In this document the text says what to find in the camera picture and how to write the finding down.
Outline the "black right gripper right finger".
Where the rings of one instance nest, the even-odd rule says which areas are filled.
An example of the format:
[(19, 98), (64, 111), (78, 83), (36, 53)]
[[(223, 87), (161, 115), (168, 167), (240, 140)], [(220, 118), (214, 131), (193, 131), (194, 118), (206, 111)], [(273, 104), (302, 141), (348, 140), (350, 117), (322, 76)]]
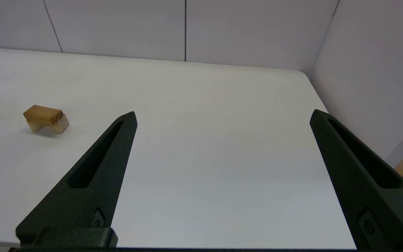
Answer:
[(329, 113), (309, 124), (359, 250), (403, 250), (403, 177)]

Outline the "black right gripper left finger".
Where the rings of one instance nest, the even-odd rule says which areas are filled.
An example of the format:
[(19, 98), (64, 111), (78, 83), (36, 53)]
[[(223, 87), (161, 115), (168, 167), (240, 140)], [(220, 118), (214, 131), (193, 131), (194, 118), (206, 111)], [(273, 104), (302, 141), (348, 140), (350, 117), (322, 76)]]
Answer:
[(115, 247), (111, 228), (137, 128), (118, 117), (16, 227), (21, 247)]

